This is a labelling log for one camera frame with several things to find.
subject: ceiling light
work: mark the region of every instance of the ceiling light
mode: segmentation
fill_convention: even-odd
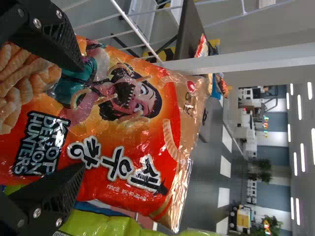
[[[290,109],[290,101],[289,101],[289,93],[286,93],[286,108],[289,110]]]
[[[291,143],[291,126],[290,124],[287,124],[287,139],[289,143]]]
[[[301,144],[301,166],[302,171],[305,172],[304,144]]]
[[[300,225],[300,203],[299,203],[298,198],[296,199],[295,207],[296,207],[296,223],[297,225]]]
[[[294,220],[294,200],[291,198],[291,219]]]
[[[299,120],[302,119],[301,95],[297,95],[297,109],[299,113]]]
[[[291,96],[293,96],[293,84],[290,84],[290,93],[291,93]]]
[[[296,159],[296,152],[293,154],[293,161],[294,161],[294,175],[297,176],[297,159]]]
[[[313,90],[312,90],[312,83],[311,82],[307,83],[307,91],[309,94],[309,100],[311,100],[313,98]]]
[[[312,147],[313,147],[313,160],[315,165],[315,129],[312,129]]]

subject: snack picture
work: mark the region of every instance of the snack picture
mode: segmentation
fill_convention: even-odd
[[[45,71],[46,77],[35,78],[35,73],[43,75]],[[58,66],[13,43],[5,42],[0,49],[0,135],[11,132],[22,105],[29,103],[34,95],[53,86],[60,76],[61,69]]]

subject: metal bolt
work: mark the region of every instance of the metal bolt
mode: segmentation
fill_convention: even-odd
[[[37,208],[34,213],[33,213],[33,218],[38,218],[41,214],[41,209],[40,208]]]
[[[61,218],[59,218],[57,221],[56,221],[56,227],[60,227],[61,223],[63,222],[63,220]]]
[[[56,15],[58,16],[59,19],[63,17],[63,14],[59,10],[56,11]]]
[[[18,9],[19,15],[20,17],[24,17],[24,11],[22,9]]]
[[[38,28],[38,29],[41,28],[41,22],[39,21],[39,19],[34,18],[33,23],[34,23],[36,28]]]
[[[22,220],[19,221],[18,227],[20,228],[20,227],[24,226],[24,224],[25,224],[25,220],[22,219]]]

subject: green plant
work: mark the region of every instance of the green plant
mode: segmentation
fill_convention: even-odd
[[[265,218],[261,219],[261,223],[263,224],[264,220],[267,220],[270,224],[269,229],[272,233],[272,236],[279,236],[280,235],[280,229],[283,225],[283,222],[278,221],[275,216],[270,217],[268,215],[265,215]]]
[[[261,172],[258,175],[259,179],[265,183],[269,183],[272,180],[271,174],[269,172]]]
[[[255,161],[256,165],[259,166],[259,168],[262,171],[270,171],[271,170],[271,161],[268,159],[259,159]]]

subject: white wall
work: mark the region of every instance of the white wall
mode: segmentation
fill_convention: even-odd
[[[263,131],[257,131],[257,144],[261,146],[287,147],[287,132],[268,132],[265,138]]]
[[[283,230],[292,230],[291,227],[291,212],[282,211],[282,210],[275,210],[266,207],[260,206],[253,206],[253,205],[246,205],[252,208],[252,211],[256,211],[256,222],[261,223],[261,218],[264,218],[264,215],[268,215],[270,217],[275,216],[278,221],[283,222],[282,229]]]
[[[266,106],[269,109],[269,108],[272,108],[273,106],[275,106],[275,104],[276,104],[276,100],[274,99],[274,100],[268,102],[266,104]],[[285,98],[279,98],[278,99],[278,105],[275,108],[269,110],[268,112],[287,112],[286,99]]]

